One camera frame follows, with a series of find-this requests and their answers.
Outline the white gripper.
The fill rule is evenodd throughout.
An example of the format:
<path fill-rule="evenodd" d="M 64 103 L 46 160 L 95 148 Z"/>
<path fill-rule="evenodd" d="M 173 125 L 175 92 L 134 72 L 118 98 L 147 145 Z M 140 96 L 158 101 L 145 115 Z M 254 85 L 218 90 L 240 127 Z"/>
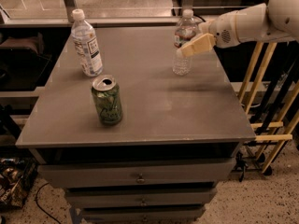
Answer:
<path fill-rule="evenodd" d="M 199 23 L 198 28 L 203 35 L 197 35 L 182 45 L 177 49 L 176 55 L 186 58 L 210 51 L 215 45 L 222 49 L 239 45 L 235 29 L 236 14 L 236 11 L 232 11 L 220 15 L 214 21 Z"/>

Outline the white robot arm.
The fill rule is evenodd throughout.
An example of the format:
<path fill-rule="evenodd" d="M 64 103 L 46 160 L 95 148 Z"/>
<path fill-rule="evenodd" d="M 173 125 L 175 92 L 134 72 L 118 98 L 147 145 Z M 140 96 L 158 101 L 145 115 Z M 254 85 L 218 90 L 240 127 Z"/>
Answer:
<path fill-rule="evenodd" d="M 235 10 L 199 24 L 200 34 L 177 49 L 179 58 L 230 48 L 250 41 L 299 41 L 299 0 L 268 3 Z"/>

